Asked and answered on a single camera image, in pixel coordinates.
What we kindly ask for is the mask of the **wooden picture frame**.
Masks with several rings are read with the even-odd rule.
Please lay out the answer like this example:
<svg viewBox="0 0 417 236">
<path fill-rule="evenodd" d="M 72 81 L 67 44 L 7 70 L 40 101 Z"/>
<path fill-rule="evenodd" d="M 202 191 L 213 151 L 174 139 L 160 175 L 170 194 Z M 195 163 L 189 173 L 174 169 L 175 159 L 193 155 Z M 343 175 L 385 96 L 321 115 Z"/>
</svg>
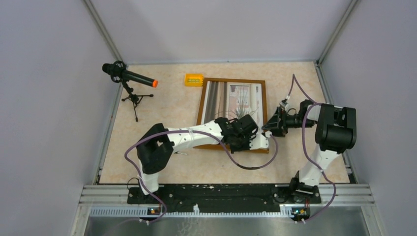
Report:
<svg viewBox="0 0 417 236">
<path fill-rule="evenodd" d="M 258 126 L 257 133 L 264 133 L 267 98 L 263 80 L 206 78 L 203 83 L 197 125 L 220 117 L 227 119 L 251 115 Z M 246 150 L 251 153 L 269 153 L 269 149 Z"/>
</svg>

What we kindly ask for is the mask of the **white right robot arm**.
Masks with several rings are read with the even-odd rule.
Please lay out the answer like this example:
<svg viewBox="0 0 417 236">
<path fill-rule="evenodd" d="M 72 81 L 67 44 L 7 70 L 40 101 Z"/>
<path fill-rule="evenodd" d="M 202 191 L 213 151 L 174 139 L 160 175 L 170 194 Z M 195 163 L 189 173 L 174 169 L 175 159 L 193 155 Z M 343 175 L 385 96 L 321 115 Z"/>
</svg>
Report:
<svg viewBox="0 0 417 236">
<path fill-rule="evenodd" d="M 293 115 L 278 107 L 272 118 L 263 125 L 275 137 L 285 137 L 290 128 L 316 127 L 316 147 L 307 158 L 305 166 L 291 179 L 289 198 L 301 203 L 307 197 L 318 195 L 318 186 L 323 171 L 329 164 L 357 140 L 357 111 L 350 107 L 331 104 L 315 105 L 310 100 L 300 103 L 299 111 Z"/>
</svg>

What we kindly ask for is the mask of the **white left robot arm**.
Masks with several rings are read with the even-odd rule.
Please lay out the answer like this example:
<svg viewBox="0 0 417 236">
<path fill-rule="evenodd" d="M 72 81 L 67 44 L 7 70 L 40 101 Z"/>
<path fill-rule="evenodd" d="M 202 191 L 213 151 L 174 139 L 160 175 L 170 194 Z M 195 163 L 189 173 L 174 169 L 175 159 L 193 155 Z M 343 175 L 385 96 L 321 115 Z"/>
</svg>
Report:
<svg viewBox="0 0 417 236">
<path fill-rule="evenodd" d="M 251 115 L 240 119 L 216 118 L 205 124 L 185 128 L 166 128 L 155 124 L 137 145 L 141 163 L 139 197 L 152 203 L 158 195 L 158 177 L 173 153 L 202 145 L 228 145 L 231 153 L 268 149 L 267 138 Z"/>
</svg>

